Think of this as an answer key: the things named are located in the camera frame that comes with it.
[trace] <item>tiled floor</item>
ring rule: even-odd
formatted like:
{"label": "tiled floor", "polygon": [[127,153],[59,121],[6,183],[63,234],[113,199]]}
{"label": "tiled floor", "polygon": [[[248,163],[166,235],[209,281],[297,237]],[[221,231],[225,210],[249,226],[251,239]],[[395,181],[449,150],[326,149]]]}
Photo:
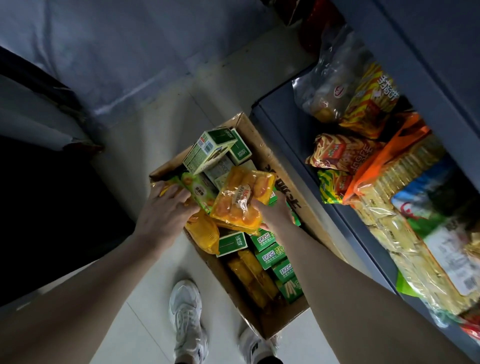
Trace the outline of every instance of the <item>tiled floor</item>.
{"label": "tiled floor", "polygon": [[[239,111],[248,113],[256,99],[311,62],[313,58],[298,45],[295,30],[279,26],[224,62],[205,64],[195,75],[178,80],[155,102],[106,131],[106,151],[94,165],[135,218],[148,193],[149,172],[203,130]],[[197,283],[204,302],[202,323],[210,340],[207,362],[242,363],[237,337],[246,324],[183,234],[128,298],[92,362],[173,362],[168,298],[176,281],[186,277]],[[337,363],[310,311],[284,330],[282,341],[279,357],[285,363]]]}

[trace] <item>person's left hand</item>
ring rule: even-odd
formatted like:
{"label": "person's left hand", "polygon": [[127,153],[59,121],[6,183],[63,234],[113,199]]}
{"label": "person's left hand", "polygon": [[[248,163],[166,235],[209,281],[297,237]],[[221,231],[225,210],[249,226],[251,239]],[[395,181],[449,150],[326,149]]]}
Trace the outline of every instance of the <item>person's left hand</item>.
{"label": "person's left hand", "polygon": [[185,201],[191,196],[188,190],[178,192],[180,186],[174,184],[160,196],[164,187],[163,181],[152,187],[132,235],[138,243],[152,249],[157,257],[173,244],[190,216],[200,210],[195,203],[185,206]]}

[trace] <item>shoe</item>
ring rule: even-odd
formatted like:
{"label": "shoe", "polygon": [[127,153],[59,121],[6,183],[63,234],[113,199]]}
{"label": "shoe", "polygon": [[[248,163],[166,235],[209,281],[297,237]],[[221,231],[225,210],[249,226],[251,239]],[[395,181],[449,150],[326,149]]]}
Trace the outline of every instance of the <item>shoe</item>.
{"label": "shoe", "polygon": [[195,364],[202,364],[208,355],[208,338],[200,325],[202,299],[191,280],[181,280],[172,290],[168,314],[177,335],[175,358],[190,355]]}
{"label": "shoe", "polygon": [[260,360],[275,356],[278,347],[278,339],[275,339],[276,345],[272,341],[265,341],[258,337],[251,328],[247,328],[239,340],[239,350],[247,364],[257,364]]}

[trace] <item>hand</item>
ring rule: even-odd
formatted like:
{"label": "hand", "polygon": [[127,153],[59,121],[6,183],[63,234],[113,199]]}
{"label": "hand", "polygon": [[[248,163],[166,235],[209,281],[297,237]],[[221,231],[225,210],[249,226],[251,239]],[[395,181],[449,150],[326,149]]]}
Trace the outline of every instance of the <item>hand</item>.
{"label": "hand", "polygon": [[273,206],[266,206],[260,201],[253,199],[251,204],[261,214],[265,224],[260,225],[264,230],[277,234],[285,224],[295,224],[292,213],[287,205],[287,198],[282,193],[277,193],[277,203]]}
{"label": "hand", "polygon": [[185,206],[191,196],[188,190],[179,191],[180,186],[174,184],[160,196],[164,187],[163,181],[152,187],[132,235],[138,243],[152,249],[157,257],[174,243],[190,216],[200,210],[195,203]]}

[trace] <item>barcode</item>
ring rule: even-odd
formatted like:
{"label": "barcode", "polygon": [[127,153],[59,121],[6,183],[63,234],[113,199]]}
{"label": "barcode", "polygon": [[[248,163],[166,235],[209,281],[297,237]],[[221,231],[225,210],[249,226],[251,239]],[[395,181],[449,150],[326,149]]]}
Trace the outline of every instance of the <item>barcode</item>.
{"label": "barcode", "polygon": [[463,281],[463,284],[465,284],[466,289],[469,291],[471,291],[477,286],[477,282],[475,281],[474,277],[467,278]]}
{"label": "barcode", "polygon": [[208,154],[208,153],[210,153],[210,151],[211,151],[212,149],[213,149],[212,143],[206,142],[206,143],[205,143],[205,146],[204,146],[205,152]]}

